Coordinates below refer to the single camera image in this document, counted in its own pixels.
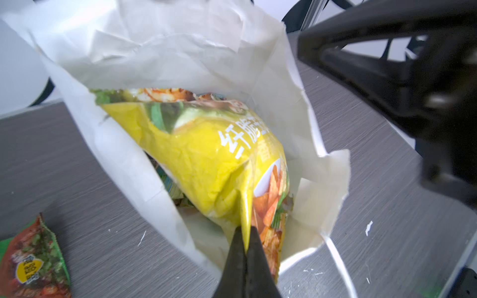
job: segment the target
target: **paper debris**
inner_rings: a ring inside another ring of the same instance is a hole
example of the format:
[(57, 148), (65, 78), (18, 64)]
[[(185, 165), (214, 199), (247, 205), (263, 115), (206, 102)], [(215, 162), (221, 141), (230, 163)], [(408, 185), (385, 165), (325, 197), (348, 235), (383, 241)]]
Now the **paper debris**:
[(373, 221), (370, 221), (370, 222), (368, 223), (368, 225), (366, 226), (366, 231), (365, 231), (366, 237), (368, 237), (368, 233), (369, 233), (369, 231), (371, 230), (371, 225), (372, 225), (372, 224), (373, 224)]
[(142, 241), (143, 241), (143, 239), (144, 239), (144, 236), (146, 235), (146, 232), (147, 232), (147, 230), (144, 231), (143, 237), (141, 238), (141, 241), (139, 241), (139, 244), (137, 245), (137, 247), (139, 247), (139, 246), (141, 245), (141, 243), (142, 243)]

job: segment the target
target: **wood grain table surface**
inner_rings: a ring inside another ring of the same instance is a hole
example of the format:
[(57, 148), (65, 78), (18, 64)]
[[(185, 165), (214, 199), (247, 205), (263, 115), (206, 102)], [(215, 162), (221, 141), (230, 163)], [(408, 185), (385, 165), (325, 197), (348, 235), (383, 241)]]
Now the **wood grain table surface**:
[[(289, 35), (292, 48), (297, 36)], [(477, 215), (419, 185), (421, 157), (383, 117), (297, 65), (326, 149), (351, 151), (350, 194), (332, 239), (359, 296), (437, 297), (477, 229)], [(218, 281), (139, 216), (62, 103), (2, 119), (0, 138), (0, 239), (43, 212), (74, 297), (212, 296)], [(282, 274), (278, 287), (284, 298), (347, 297), (325, 247)]]

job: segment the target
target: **white paper bag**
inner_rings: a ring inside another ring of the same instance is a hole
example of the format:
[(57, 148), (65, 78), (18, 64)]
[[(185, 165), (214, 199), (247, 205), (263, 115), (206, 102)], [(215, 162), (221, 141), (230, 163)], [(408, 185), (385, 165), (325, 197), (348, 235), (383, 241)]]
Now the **white paper bag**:
[(40, 54), (84, 140), (137, 211), (217, 277), (228, 243), (179, 212), (143, 150), (88, 88), (175, 88), (243, 101), (283, 144), (294, 210), (280, 272), (316, 251), (348, 194), (349, 152), (328, 154), (284, 25), (249, 0), (48, 0), (3, 19)]

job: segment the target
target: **crumpled white paper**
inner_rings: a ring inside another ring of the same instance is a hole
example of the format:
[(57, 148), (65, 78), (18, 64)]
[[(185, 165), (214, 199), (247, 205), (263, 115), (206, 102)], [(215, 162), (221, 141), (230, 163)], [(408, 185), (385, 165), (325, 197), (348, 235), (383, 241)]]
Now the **crumpled white paper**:
[(180, 87), (245, 102), (283, 144), (294, 210), (280, 272), (329, 236), (350, 180), (349, 152), (327, 154), (284, 25), (249, 0), (47, 0), (3, 19), (40, 54), (92, 153), (170, 243), (220, 275), (228, 244), (179, 212), (141, 148), (88, 88)]

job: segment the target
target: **green snack package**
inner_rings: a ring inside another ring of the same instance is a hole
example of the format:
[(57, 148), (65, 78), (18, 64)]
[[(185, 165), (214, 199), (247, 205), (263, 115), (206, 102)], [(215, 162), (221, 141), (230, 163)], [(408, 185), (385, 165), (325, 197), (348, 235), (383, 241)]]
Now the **green snack package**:
[(0, 241), (0, 297), (71, 298), (70, 276), (42, 215), (14, 238)]

